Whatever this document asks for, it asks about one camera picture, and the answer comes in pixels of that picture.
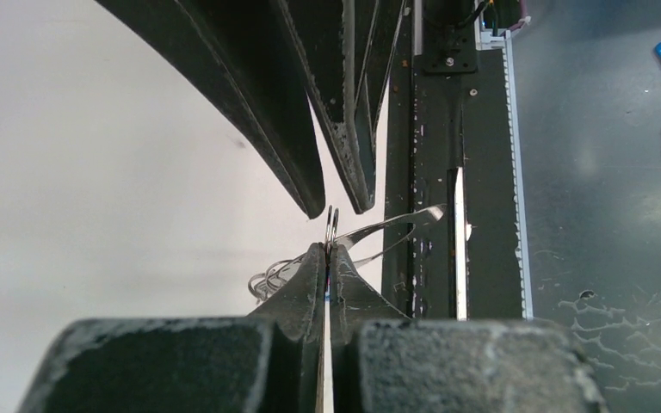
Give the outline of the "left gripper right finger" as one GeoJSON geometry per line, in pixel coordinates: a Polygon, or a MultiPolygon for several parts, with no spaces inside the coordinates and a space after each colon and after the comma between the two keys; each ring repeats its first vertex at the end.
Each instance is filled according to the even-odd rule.
{"type": "Polygon", "coordinates": [[[338,412],[604,412],[573,337],[548,323],[409,318],[329,257],[333,399],[338,412]]]}

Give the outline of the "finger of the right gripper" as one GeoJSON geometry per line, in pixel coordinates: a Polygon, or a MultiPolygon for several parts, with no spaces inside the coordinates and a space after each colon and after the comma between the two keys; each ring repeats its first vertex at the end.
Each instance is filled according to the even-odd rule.
{"type": "Polygon", "coordinates": [[[102,1],[256,149],[314,219],[325,193],[305,88],[268,1],[102,1]]]}
{"type": "Polygon", "coordinates": [[[337,173],[358,214],[374,207],[376,132],[403,1],[275,1],[273,9],[337,173]]]}

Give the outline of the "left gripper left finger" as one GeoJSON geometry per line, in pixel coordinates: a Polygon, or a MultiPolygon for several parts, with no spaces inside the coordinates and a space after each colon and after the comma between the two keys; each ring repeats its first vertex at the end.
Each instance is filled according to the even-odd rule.
{"type": "Polygon", "coordinates": [[[21,412],[319,412],[326,254],[244,317],[92,318],[47,350],[21,412]]]}

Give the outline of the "silver split keyring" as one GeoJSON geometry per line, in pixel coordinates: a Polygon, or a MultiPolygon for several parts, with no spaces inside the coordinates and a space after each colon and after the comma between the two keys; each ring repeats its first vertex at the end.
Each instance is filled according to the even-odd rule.
{"type": "Polygon", "coordinates": [[[333,205],[330,205],[327,211],[326,230],[324,236],[324,251],[326,255],[330,254],[332,246],[335,243],[338,221],[339,210],[333,205]]]}

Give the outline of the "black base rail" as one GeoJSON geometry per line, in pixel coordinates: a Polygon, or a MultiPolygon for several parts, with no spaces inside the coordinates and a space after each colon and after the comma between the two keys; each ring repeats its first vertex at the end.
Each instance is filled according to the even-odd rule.
{"type": "Polygon", "coordinates": [[[523,1],[409,1],[387,89],[381,292],[410,317],[533,316],[512,40],[523,1]]]}

